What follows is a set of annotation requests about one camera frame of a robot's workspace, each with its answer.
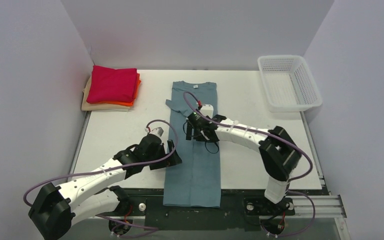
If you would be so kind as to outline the blue-grey t shirt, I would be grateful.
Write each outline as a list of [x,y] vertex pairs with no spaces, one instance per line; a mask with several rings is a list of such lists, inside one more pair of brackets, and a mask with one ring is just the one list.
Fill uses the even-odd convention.
[[163,205],[218,208],[221,204],[220,153],[213,143],[186,139],[183,125],[193,111],[184,100],[185,91],[212,105],[214,114],[218,112],[216,83],[173,82],[171,98],[165,102],[170,109],[169,122],[174,127],[168,137],[171,140],[178,137],[176,152],[182,163],[166,168]]

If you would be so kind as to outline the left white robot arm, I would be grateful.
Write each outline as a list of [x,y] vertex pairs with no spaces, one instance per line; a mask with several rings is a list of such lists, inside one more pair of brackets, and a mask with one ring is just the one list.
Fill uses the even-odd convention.
[[45,240],[58,240],[69,229],[90,217],[115,213],[125,215],[132,209],[129,195],[119,182],[140,173],[171,167],[182,161],[176,152],[178,139],[162,141],[159,133],[148,133],[138,144],[116,153],[107,162],[85,176],[39,190],[28,216]]

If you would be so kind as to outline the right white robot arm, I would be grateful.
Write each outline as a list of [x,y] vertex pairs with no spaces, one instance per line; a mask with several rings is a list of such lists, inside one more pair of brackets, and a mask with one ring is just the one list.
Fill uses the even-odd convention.
[[286,130],[280,126],[273,129],[250,127],[216,114],[210,120],[193,112],[187,118],[187,140],[205,143],[230,142],[260,154],[264,169],[269,176],[264,191],[263,209],[270,215],[283,207],[290,177],[302,154],[292,147]]

